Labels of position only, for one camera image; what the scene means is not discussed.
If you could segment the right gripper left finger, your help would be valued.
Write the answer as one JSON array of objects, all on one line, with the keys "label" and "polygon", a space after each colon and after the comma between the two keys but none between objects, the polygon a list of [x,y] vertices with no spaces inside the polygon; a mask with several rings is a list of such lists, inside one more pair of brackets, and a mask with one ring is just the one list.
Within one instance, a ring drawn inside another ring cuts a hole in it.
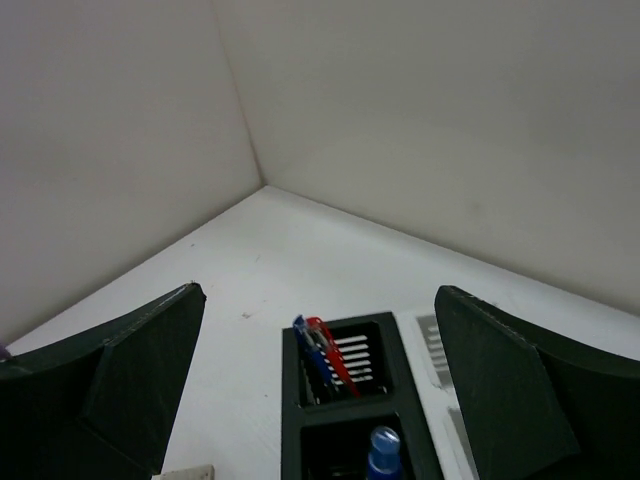
[{"label": "right gripper left finger", "polygon": [[206,296],[188,283],[1,363],[4,479],[161,473]]}]

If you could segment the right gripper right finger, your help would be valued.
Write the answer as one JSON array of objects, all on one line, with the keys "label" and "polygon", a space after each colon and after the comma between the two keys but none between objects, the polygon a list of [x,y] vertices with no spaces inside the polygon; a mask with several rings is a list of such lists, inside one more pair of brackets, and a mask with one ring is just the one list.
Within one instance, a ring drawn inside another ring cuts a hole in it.
[{"label": "right gripper right finger", "polygon": [[480,478],[638,478],[638,361],[455,286],[434,306]]}]

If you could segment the clear bottle blue cap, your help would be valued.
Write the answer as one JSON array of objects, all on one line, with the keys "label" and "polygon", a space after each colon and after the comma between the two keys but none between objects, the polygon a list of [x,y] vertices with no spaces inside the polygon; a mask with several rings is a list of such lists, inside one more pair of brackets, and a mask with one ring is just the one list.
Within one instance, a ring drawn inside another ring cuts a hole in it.
[{"label": "clear bottle blue cap", "polygon": [[370,436],[367,480],[398,480],[402,477],[401,439],[390,427],[376,427]]}]

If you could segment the blue pen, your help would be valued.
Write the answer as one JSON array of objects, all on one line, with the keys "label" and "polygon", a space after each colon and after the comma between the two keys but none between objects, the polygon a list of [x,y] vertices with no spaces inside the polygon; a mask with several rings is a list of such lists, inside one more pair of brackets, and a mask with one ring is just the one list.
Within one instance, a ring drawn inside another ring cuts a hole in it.
[{"label": "blue pen", "polygon": [[327,403],[336,398],[332,375],[317,346],[306,319],[299,315],[292,324],[296,340],[304,352],[304,369],[309,392],[315,404]]}]

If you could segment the red pen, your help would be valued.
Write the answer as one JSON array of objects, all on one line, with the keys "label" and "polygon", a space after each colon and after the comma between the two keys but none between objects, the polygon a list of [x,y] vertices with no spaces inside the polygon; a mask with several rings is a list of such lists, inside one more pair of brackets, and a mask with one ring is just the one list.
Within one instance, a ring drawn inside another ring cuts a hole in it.
[{"label": "red pen", "polygon": [[334,373],[355,397],[359,397],[360,393],[348,372],[342,353],[329,328],[319,317],[307,318],[307,324],[311,332],[315,333],[319,338],[319,343],[325,353],[325,358],[329,360]]}]

